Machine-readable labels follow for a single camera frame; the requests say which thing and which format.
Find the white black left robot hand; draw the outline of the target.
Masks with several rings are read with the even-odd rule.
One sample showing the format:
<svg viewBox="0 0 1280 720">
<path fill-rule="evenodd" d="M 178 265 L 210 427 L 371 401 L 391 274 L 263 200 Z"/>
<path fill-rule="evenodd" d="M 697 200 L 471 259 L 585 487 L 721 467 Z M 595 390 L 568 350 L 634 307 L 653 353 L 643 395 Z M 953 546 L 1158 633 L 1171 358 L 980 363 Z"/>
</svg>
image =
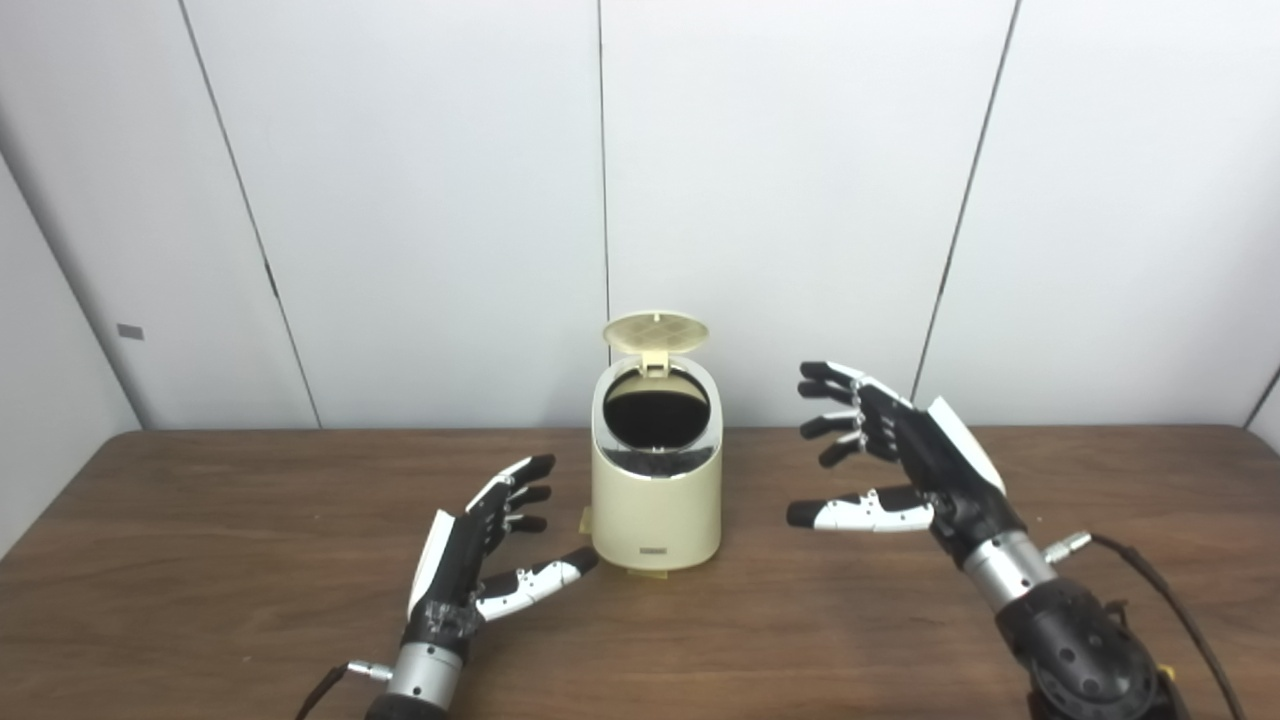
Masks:
<svg viewBox="0 0 1280 720">
<path fill-rule="evenodd" d="M 540 533 L 544 518 L 520 510 L 550 497 L 541 480 L 556 455 L 525 457 L 492 477 L 460 514 L 436 511 L 415 569 L 401 644 L 466 653 L 479 629 L 580 580 L 598 564 L 590 546 L 493 577 L 483 565 L 512 534 Z"/>
</svg>

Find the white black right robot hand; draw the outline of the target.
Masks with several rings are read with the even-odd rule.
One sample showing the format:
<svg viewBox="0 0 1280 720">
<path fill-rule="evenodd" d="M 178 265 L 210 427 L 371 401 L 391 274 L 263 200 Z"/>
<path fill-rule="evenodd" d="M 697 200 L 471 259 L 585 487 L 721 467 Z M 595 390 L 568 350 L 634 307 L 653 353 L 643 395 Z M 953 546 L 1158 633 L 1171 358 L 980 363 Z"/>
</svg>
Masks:
<svg viewBox="0 0 1280 720">
<path fill-rule="evenodd" d="M 956 566 L 998 536 L 1027 530 L 1002 477 L 945 398 L 918 407 L 874 377 L 837 363 L 805 361 L 799 370 L 797 392 L 804 398 L 831 398 L 842 406 L 800 427 L 804 439 L 837 436 L 818 462 L 835 468 L 870 455 L 900 468 L 908 482 L 864 495 L 792 501 L 785 514 L 790 527 L 927 529 Z"/>
</svg>

